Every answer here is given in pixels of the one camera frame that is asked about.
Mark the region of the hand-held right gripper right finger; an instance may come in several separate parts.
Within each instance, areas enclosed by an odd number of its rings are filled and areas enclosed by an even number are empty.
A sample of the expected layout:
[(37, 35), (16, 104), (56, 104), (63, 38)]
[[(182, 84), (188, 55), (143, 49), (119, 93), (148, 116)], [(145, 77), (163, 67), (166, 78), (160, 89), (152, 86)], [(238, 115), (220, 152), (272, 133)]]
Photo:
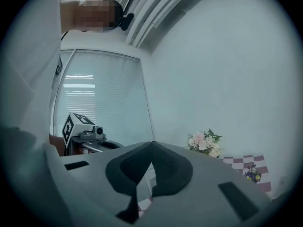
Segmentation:
[(193, 166), (188, 159), (156, 141), (151, 143), (151, 163), (156, 176), (156, 186), (152, 188), (153, 197), (179, 193), (193, 176)]

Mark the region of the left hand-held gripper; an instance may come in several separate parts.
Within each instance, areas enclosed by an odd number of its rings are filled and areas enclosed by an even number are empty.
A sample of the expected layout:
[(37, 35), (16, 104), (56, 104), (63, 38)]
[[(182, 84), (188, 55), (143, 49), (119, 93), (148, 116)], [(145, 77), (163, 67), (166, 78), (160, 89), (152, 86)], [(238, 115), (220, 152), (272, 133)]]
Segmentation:
[(123, 145), (107, 139), (103, 128), (84, 115), (70, 112), (62, 129), (66, 155), (104, 152)]

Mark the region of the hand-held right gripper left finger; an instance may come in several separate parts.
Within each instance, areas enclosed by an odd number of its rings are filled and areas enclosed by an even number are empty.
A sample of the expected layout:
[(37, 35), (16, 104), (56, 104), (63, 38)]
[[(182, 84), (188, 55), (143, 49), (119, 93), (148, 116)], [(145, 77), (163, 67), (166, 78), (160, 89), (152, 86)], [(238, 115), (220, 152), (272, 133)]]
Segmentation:
[(131, 199), (127, 208), (116, 216), (129, 223), (135, 223), (139, 218), (137, 203), (137, 185), (143, 179), (151, 164), (151, 153), (149, 147), (151, 142), (139, 145), (108, 162), (106, 166), (106, 177), (113, 189)]

